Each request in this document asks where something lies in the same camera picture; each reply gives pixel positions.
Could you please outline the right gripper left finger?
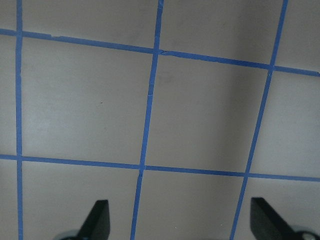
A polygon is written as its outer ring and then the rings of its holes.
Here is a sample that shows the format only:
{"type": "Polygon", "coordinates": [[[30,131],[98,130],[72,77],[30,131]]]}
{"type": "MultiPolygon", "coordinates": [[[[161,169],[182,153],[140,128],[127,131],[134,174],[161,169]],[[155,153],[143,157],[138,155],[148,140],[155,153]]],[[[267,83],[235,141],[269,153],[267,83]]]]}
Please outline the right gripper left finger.
{"type": "Polygon", "coordinates": [[[109,201],[107,199],[97,200],[75,236],[75,239],[107,240],[110,232],[109,201]]]}

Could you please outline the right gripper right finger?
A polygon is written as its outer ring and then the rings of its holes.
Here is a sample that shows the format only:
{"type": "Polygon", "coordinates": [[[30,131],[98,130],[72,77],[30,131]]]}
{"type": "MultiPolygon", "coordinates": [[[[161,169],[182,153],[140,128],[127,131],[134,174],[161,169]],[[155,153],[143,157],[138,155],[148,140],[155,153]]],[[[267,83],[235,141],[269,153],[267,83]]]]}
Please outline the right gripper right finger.
{"type": "Polygon", "coordinates": [[[251,198],[249,223],[256,240],[300,239],[300,236],[262,197],[251,198]]]}

